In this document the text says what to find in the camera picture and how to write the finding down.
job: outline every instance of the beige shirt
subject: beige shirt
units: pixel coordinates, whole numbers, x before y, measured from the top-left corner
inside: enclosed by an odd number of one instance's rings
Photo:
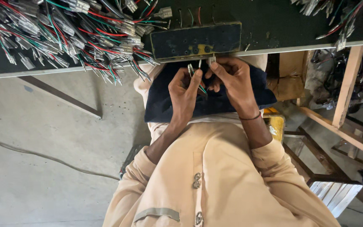
[[[158,165],[146,148],[127,167],[103,226],[340,226],[280,142],[247,154],[241,125],[189,124]]]

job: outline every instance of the gray floor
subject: gray floor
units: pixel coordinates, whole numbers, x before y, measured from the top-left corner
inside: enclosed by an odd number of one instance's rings
[[[92,72],[36,77],[89,106],[102,108],[103,120],[25,89],[15,78],[0,79],[0,141],[111,175],[118,174],[133,144],[149,143],[142,98],[132,88],[133,76],[116,87]],[[277,107],[289,116],[288,130],[302,124],[326,151],[340,140],[293,112],[286,102]],[[322,114],[331,117],[332,111]],[[307,150],[301,158],[313,170],[321,169]],[[358,177],[355,168],[332,158],[349,176]],[[101,226],[116,187],[114,180],[0,147],[0,226]],[[350,207],[363,211],[356,199]],[[343,226],[363,226],[363,214],[351,210],[345,210],[338,220]]]

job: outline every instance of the metal button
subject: metal button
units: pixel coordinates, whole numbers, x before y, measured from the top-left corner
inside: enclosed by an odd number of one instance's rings
[[[194,180],[198,181],[201,178],[201,173],[196,173],[194,175]]]
[[[200,187],[200,183],[199,183],[199,181],[195,181],[195,182],[193,183],[193,188],[197,189],[197,188],[199,188],[199,187]]]
[[[203,220],[203,213],[201,213],[200,211],[196,214],[196,224],[200,224],[202,220]]]

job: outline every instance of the left hand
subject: left hand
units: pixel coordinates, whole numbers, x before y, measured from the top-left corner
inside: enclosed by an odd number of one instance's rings
[[[197,90],[199,88],[203,72],[196,70],[188,88],[184,88],[182,80],[189,76],[187,68],[180,68],[169,84],[169,93],[173,105],[173,116],[170,125],[182,129],[193,117],[196,106]]]

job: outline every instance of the black wrist band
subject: black wrist band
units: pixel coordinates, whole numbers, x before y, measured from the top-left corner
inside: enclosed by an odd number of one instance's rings
[[[255,120],[255,119],[257,119],[257,118],[259,118],[260,116],[261,116],[261,112],[259,111],[259,114],[258,114],[255,118],[245,119],[245,118],[241,118],[241,117],[239,116],[239,119],[240,119],[240,120],[242,120],[242,121],[250,121],[250,120]]]

